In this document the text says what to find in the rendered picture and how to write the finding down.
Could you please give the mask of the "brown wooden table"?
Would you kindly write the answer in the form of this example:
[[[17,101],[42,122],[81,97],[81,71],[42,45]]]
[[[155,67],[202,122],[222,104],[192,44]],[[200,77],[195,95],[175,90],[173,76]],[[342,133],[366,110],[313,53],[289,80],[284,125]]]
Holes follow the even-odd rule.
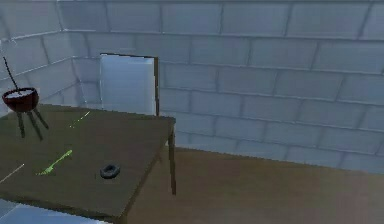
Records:
[[[86,218],[126,224],[148,173],[166,144],[174,143],[173,117],[41,105],[49,125],[40,141],[29,123],[25,137],[11,112],[0,118],[0,198]],[[75,128],[69,125],[87,111]],[[68,150],[54,170],[38,176]]]

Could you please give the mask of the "thin pale green utensil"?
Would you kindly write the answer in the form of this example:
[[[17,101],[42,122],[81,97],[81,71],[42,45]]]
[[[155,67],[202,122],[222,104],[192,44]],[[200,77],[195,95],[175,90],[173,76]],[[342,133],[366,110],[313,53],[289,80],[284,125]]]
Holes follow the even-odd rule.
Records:
[[[75,128],[76,125],[81,122],[83,119],[85,119],[91,111],[87,111],[85,114],[83,114],[80,118],[75,119],[70,125],[69,128]]]

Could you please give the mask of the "dark red plant pot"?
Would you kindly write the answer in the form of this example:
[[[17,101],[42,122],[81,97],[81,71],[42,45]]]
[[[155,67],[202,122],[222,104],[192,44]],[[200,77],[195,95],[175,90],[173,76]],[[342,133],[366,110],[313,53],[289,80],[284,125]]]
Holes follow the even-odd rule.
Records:
[[[49,129],[49,126],[47,122],[44,120],[44,118],[42,117],[39,110],[37,109],[37,105],[39,103],[38,91],[34,87],[20,88],[17,85],[10,71],[6,58],[3,58],[3,61],[6,66],[8,75],[14,85],[14,89],[8,90],[5,93],[3,93],[2,100],[9,109],[11,109],[13,112],[16,113],[21,137],[22,138],[25,137],[25,126],[23,121],[23,115],[26,114],[29,117],[30,122],[39,140],[42,141],[43,136],[40,128],[37,125],[36,118],[40,120],[40,122],[46,129]]]

